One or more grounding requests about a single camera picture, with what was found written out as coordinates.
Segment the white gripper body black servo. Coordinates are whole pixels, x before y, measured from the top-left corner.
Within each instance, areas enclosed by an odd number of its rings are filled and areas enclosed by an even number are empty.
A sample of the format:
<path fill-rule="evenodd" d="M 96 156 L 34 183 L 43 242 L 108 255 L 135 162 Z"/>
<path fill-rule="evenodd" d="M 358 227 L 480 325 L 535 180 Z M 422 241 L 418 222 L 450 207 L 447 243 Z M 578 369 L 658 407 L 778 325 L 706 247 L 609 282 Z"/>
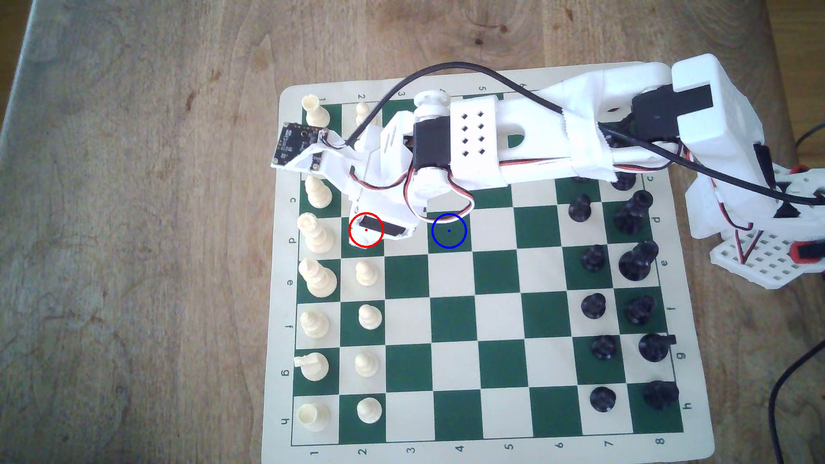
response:
<path fill-rule="evenodd" d="M 369 123 L 355 143 L 355 149 L 365 152 L 366 164 L 356 167 L 356 176 L 372 186 L 390 186 L 372 190 L 356 184 L 356 193 L 350 195 L 350 216 L 369 212 L 384 224 L 385 239 L 400 240 L 410 237 L 418 226 L 418 216 L 410 212 L 403 198 L 403 184 L 412 162 L 412 150 L 404 144 L 411 135 L 415 116 L 411 111 L 398 111 L 385 127 Z"/>

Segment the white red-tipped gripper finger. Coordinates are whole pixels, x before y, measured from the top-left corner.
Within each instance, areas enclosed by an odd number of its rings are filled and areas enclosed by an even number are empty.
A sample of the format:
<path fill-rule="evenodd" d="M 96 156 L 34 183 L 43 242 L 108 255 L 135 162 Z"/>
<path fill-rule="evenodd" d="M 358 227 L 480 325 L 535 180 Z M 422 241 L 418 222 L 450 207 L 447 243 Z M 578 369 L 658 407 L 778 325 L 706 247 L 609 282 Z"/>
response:
<path fill-rule="evenodd" d="M 351 246 L 357 248 L 371 248 L 380 243 L 385 237 L 383 222 L 351 223 Z"/>

